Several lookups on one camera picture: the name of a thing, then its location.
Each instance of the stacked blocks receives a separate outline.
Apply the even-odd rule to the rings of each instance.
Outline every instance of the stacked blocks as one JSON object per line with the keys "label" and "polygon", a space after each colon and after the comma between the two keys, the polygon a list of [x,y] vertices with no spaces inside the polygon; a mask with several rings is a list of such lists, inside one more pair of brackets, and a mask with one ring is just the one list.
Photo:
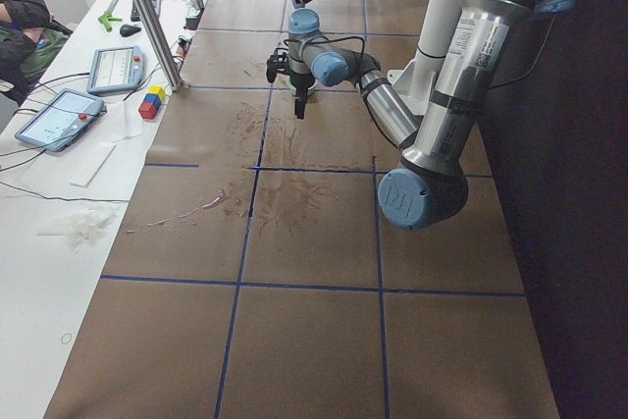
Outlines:
{"label": "stacked blocks", "polygon": [[164,87],[161,85],[151,85],[139,106],[139,115],[141,115],[144,120],[152,120],[157,116],[157,111],[165,99],[166,91]]}

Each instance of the black wall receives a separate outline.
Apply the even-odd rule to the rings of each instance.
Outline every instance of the black wall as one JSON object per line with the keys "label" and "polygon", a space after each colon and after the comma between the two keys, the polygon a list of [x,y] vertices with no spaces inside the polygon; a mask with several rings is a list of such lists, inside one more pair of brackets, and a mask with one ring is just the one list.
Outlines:
{"label": "black wall", "polygon": [[[628,418],[628,0],[578,0],[480,125],[563,419]],[[548,21],[516,31],[517,77]]]}

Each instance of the white desk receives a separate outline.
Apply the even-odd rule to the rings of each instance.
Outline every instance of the white desk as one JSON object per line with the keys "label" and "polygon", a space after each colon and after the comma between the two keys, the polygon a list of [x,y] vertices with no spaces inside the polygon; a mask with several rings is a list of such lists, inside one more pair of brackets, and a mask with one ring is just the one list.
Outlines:
{"label": "white desk", "polygon": [[[95,2],[41,81],[87,72],[95,49],[121,45],[136,44],[142,49],[145,75],[155,68],[157,60],[144,31],[128,38],[118,34],[119,26],[130,22],[131,0],[118,2],[114,16],[124,21],[112,23],[112,32],[107,33],[97,21],[110,1]],[[174,42],[180,34],[189,36],[183,29],[186,9],[182,0],[162,0],[160,19],[168,41]],[[150,81],[166,83],[161,71]],[[86,84],[86,78],[78,78],[50,86],[57,91],[64,87],[85,91]],[[106,97],[109,113],[77,143],[62,153],[47,152],[19,168],[0,172],[0,181],[49,196],[128,200],[163,115],[162,110],[154,121],[144,121],[141,135],[125,138],[124,107],[136,113],[144,94],[145,90],[139,91],[124,106],[119,102],[124,94]],[[52,96],[45,88],[32,95],[42,102]],[[32,101],[23,106],[41,107]],[[14,139],[14,133],[29,118],[17,115],[0,134],[0,154],[27,148]],[[115,148],[91,183],[87,187],[71,185],[77,165],[89,159],[90,151],[110,143]],[[7,168],[36,152],[0,157],[0,165]],[[126,203],[44,200],[0,185],[0,418],[43,416],[126,208]],[[80,237],[76,231],[74,236],[41,235],[50,233],[53,226],[59,233],[67,233],[71,230],[68,222],[85,209],[110,216],[107,224],[102,223],[99,236],[75,245],[70,239]]]}

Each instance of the black cable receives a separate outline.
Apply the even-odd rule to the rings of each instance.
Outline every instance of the black cable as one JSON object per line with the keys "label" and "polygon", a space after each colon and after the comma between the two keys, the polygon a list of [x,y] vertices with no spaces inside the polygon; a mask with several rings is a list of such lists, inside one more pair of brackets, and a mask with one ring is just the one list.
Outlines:
{"label": "black cable", "polygon": [[30,161],[32,161],[32,160],[34,160],[34,159],[38,158],[38,157],[39,157],[41,154],[43,154],[44,152],[46,152],[46,150],[45,150],[45,149],[43,149],[41,152],[38,152],[38,153],[37,153],[37,154],[35,154],[34,156],[32,156],[32,157],[30,157],[30,158],[26,159],[25,161],[23,161],[23,162],[21,162],[21,163],[19,163],[19,164],[15,164],[15,165],[13,165],[13,166],[9,166],[9,167],[5,167],[5,168],[3,168],[3,169],[0,169],[0,172],[10,171],[11,169],[15,169],[16,167],[23,166],[24,164],[27,164],[27,163],[29,163]]}
{"label": "black cable", "polygon": [[43,84],[41,85],[41,87],[46,88],[48,91],[50,91],[50,92],[54,93],[55,95],[57,94],[57,91],[56,91],[54,88],[49,87],[49,86],[48,86],[48,85],[46,85],[45,83],[43,83]]}
{"label": "black cable", "polygon": [[497,85],[490,86],[489,90],[493,90],[494,88],[506,87],[507,85],[512,85],[512,84],[514,84],[516,82],[519,82],[519,81],[525,79],[527,76],[529,76],[534,71],[534,69],[537,67],[537,63],[539,62],[539,59],[541,58],[541,54],[543,53],[543,50],[546,47],[546,44],[548,44],[548,39],[550,38],[551,29],[553,27],[553,22],[554,22],[555,19],[556,19],[556,17],[552,17],[551,18],[551,22],[549,23],[549,26],[548,26],[548,31],[546,32],[546,37],[543,39],[543,43],[541,43],[541,47],[539,48],[539,52],[537,53],[536,58],[534,58],[534,61],[532,62],[532,66],[530,66],[530,69],[528,69],[528,71],[523,73],[518,78],[515,78],[515,79],[512,79],[512,80],[507,80],[506,82],[502,82],[502,83],[499,83]]}
{"label": "black cable", "polygon": [[79,114],[83,113],[87,117],[93,117],[93,118],[100,117],[103,113],[106,113],[106,112],[85,113],[85,112],[77,112],[76,110],[66,110],[64,108],[59,108],[59,107],[57,107],[57,106],[55,106],[55,105],[53,105],[51,103],[40,102],[39,100],[35,100],[34,98],[30,98],[30,97],[27,97],[25,101],[31,101],[31,102],[39,103],[39,104],[43,105],[46,108],[54,108],[55,110],[59,110],[60,112],[74,113],[75,115],[79,115]]}
{"label": "black cable", "polygon": [[377,131],[380,132],[380,134],[384,137],[384,139],[386,141],[388,141],[392,145],[392,147],[394,147],[395,149],[398,149],[397,145],[394,144],[393,141],[380,128],[380,124],[377,123],[377,120],[375,119],[375,115],[373,115],[373,112],[371,111],[371,108],[369,107],[369,105],[366,102],[364,103],[364,105],[366,106],[366,111],[369,112],[369,116],[371,117],[371,121],[375,125],[375,128],[377,128]]}
{"label": "black cable", "polygon": [[23,112],[39,113],[39,110],[35,110],[34,108],[18,108],[13,111],[13,116],[15,117],[16,115],[22,114]]}
{"label": "black cable", "polygon": [[144,79],[142,82],[140,82],[136,88],[134,88],[131,92],[129,92],[125,98],[123,98],[123,102],[126,101],[129,97],[131,97],[133,94],[139,92],[140,90],[142,90],[146,84],[148,83],[148,81],[150,80],[150,78],[153,77],[153,74],[155,74],[158,70],[161,69],[160,65],[155,66],[155,68],[150,72],[150,74],[148,76],[146,76],[146,79]]}
{"label": "black cable", "polygon": [[69,79],[69,78],[79,78],[79,77],[82,77],[82,76],[89,76],[89,74],[90,73],[68,74],[66,76],[61,76],[59,78],[54,78],[54,79],[47,80],[46,82],[38,82],[37,85],[34,87],[34,89],[31,91],[31,93],[35,92],[39,87],[43,87],[44,85],[47,85],[48,83],[51,83],[51,82],[56,82],[57,80]]}
{"label": "black cable", "polygon": [[[308,44],[331,44],[331,43],[340,43],[340,42],[342,42],[342,41],[349,41],[349,40],[351,40],[351,39],[357,39],[357,40],[359,40],[359,41],[362,43],[362,47],[360,48],[360,59],[359,59],[359,61],[358,61],[358,63],[357,63],[357,67],[356,67],[356,69],[357,69],[357,71],[359,71],[359,70],[360,70],[360,68],[362,67],[362,59],[364,58],[364,50],[366,49],[366,40],[365,40],[362,36],[356,36],[356,35],[353,35],[353,36],[344,36],[344,37],[342,37],[342,38],[336,38],[336,39],[329,39],[329,38],[326,38],[326,39],[321,40],[321,41],[315,41],[316,39],[320,39],[320,38],[321,38],[321,36],[315,36],[315,37],[313,37],[313,38],[310,38],[310,39],[308,39],[308,40],[306,40],[306,41],[304,42],[304,45],[308,45]],[[289,38],[286,38],[286,39],[284,40],[284,45],[286,46],[286,48],[289,48],[289,44],[290,44],[290,43],[300,43],[300,42],[301,42],[301,40],[300,40],[300,39],[289,39]]]}
{"label": "black cable", "polygon": [[5,154],[0,154],[0,157],[7,157],[7,156],[11,156],[13,154],[19,154],[20,152],[32,151],[34,149],[42,149],[42,148],[44,148],[46,146],[49,146],[50,144],[54,144],[55,142],[63,141],[64,139],[67,139],[69,137],[78,136],[81,132],[82,132],[82,130],[79,130],[77,132],[74,132],[72,134],[68,134],[67,136],[60,137],[59,139],[55,139],[54,141],[50,141],[50,142],[47,142],[45,144],[41,144],[39,146],[26,147],[24,149],[18,149],[17,151],[11,151],[11,152],[7,152]]}
{"label": "black cable", "polygon": [[11,185],[10,183],[0,181],[0,185],[7,186],[8,188],[12,188],[14,190],[23,191],[24,193],[29,193],[31,195],[37,196],[39,198],[43,198],[44,200],[61,200],[61,201],[92,201],[96,203],[129,203],[128,200],[105,200],[99,198],[66,198],[63,196],[46,196],[41,193],[37,193],[36,191],[27,190],[25,188],[21,188],[19,186]]}

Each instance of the ur logo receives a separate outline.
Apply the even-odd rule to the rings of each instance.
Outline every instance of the ur logo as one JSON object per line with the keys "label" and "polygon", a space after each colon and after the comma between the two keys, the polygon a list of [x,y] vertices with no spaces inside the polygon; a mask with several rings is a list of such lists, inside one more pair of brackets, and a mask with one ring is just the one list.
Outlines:
{"label": "ur logo", "polygon": [[387,207],[406,216],[410,213],[414,195],[406,188],[399,187],[393,179],[389,181],[389,188],[386,194],[386,201],[382,202]]}

